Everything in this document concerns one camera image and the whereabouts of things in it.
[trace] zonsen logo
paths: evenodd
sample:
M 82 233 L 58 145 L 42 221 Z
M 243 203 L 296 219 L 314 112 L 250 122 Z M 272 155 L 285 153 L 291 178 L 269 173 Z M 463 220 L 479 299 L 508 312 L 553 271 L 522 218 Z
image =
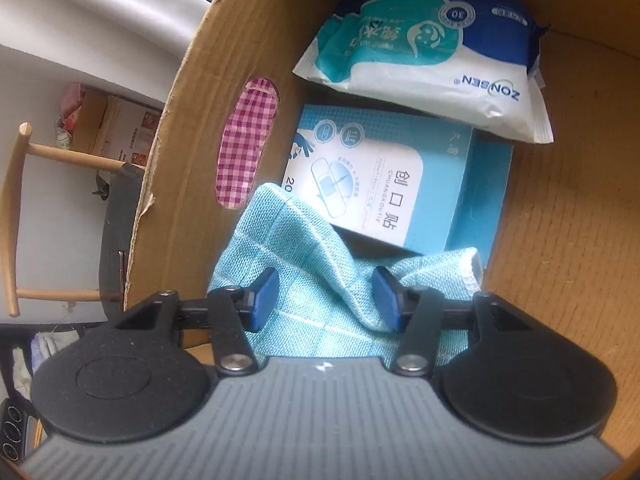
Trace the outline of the zonsen logo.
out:
M 491 96 L 503 95 L 505 97 L 510 97 L 514 101 L 520 101 L 520 92 L 513 88 L 513 83 L 508 79 L 498 79 L 498 81 L 494 81 L 492 83 L 490 81 L 487 81 L 486 79 L 478 79 L 477 77 L 463 75 L 462 80 L 455 79 L 453 82 L 456 85 L 468 84 L 471 86 L 475 86 L 476 88 L 485 89 L 486 92 Z

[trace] gingham cloth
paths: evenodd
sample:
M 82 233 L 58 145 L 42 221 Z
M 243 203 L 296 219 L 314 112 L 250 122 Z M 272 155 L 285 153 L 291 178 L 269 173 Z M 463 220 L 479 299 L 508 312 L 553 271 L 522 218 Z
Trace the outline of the gingham cloth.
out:
M 247 334 L 259 357 L 380 356 L 388 362 L 400 336 L 388 332 L 375 307 L 370 279 L 376 265 L 387 266 L 404 285 L 433 286 L 448 298 L 468 300 L 480 289 L 475 249 L 400 261 L 355 260 L 328 222 L 275 184 L 255 191 L 210 288 L 247 286 L 265 267 L 278 269 L 278 303 L 265 328 Z M 439 362 L 466 345 L 466 332 L 444 333 Z
M 278 94 L 268 79 L 252 79 L 240 94 L 218 153 L 216 196 L 224 207 L 236 209 L 249 196 L 277 107 Z

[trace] cardboard box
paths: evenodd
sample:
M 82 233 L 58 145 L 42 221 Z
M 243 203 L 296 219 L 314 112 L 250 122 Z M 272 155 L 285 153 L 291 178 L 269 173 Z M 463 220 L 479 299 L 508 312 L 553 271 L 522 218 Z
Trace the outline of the cardboard box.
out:
M 128 305 L 164 288 L 183 298 L 206 291 L 242 213 L 218 204 L 214 183 L 226 119 L 248 80 L 270 79 L 280 97 L 256 184 L 282 181 L 304 104 L 367 106 L 291 73 L 338 1 L 213 1 L 150 154 Z M 557 140 L 515 147 L 484 286 L 611 368 L 620 392 L 604 439 L 629 454 L 640 444 L 640 0 L 519 1 L 554 25 L 542 71 Z
M 476 247 L 487 259 L 510 161 L 509 144 L 475 139 L 467 124 L 306 105 L 282 187 L 335 226 L 418 254 Z M 492 200 L 479 201 L 479 187 Z
M 93 154 L 146 166 L 159 120 L 158 110 L 109 96 Z
M 107 109 L 107 96 L 84 89 L 84 99 L 73 131 L 70 149 L 74 152 L 93 153 L 95 139 Z

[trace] wet wipes package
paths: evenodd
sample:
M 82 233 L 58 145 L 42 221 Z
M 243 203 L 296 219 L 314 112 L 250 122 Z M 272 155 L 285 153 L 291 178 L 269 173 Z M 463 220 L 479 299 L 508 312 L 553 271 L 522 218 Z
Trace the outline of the wet wipes package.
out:
M 354 0 L 337 7 L 294 73 L 508 139 L 552 142 L 543 32 L 503 0 Z
M 510 161 L 510 145 L 481 142 L 466 124 L 307 105 L 282 187 L 335 226 L 420 254 L 488 256 Z

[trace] wooden chair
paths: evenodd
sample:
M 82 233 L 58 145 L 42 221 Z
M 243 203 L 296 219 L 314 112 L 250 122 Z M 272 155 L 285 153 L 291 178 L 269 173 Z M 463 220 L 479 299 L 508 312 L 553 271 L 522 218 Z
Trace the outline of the wooden chair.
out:
M 26 155 L 34 155 L 50 160 L 84 166 L 94 170 L 117 172 L 124 164 L 119 160 L 88 155 L 86 153 L 59 150 L 50 146 L 30 143 L 31 125 L 20 126 L 17 139 L 9 160 L 0 195 L 0 271 L 4 283 L 7 313 L 20 316 L 18 299 L 48 301 L 100 301 L 99 290 L 37 290 L 17 288 L 15 257 L 20 225 L 20 203 L 22 199 L 22 172 Z

